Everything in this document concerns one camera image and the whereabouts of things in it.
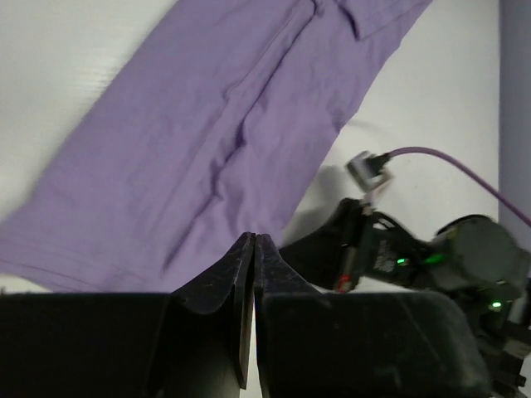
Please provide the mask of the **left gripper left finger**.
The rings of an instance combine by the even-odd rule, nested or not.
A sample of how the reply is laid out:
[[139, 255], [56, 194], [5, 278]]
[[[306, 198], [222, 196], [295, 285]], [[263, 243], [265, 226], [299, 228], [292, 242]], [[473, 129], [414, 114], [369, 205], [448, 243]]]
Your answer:
[[255, 237], [170, 294], [5, 294], [4, 397], [237, 397]]

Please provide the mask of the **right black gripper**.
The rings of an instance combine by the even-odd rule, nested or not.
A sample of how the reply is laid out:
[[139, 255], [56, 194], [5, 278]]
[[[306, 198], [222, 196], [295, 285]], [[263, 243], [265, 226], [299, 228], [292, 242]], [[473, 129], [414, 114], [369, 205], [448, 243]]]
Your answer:
[[280, 248], [280, 256], [308, 283], [350, 292], [362, 277], [411, 288], [431, 253], [391, 216], [344, 198], [316, 230]]

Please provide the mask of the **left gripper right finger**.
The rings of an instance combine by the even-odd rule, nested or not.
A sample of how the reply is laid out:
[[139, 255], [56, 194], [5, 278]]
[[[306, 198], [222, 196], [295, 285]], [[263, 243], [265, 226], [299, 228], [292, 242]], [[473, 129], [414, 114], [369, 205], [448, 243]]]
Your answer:
[[433, 292], [323, 294], [255, 243], [256, 359], [265, 397], [488, 397], [465, 315]]

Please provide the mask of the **purple t shirt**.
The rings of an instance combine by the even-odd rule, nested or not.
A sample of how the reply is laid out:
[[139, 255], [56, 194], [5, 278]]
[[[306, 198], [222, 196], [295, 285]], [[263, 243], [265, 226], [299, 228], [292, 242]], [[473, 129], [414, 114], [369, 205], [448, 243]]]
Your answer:
[[426, 1], [180, 1], [1, 224], [1, 271], [170, 292], [278, 237]]

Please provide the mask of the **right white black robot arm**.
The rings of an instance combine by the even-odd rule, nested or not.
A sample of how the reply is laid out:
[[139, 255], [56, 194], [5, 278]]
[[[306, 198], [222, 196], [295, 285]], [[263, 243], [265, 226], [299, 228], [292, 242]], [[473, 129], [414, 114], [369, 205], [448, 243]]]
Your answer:
[[530, 254], [488, 216], [463, 216], [424, 241], [388, 214], [346, 198], [280, 255], [322, 289], [347, 293], [367, 277], [444, 294], [467, 317], [494, 395], [521, 396], [530, 353]]

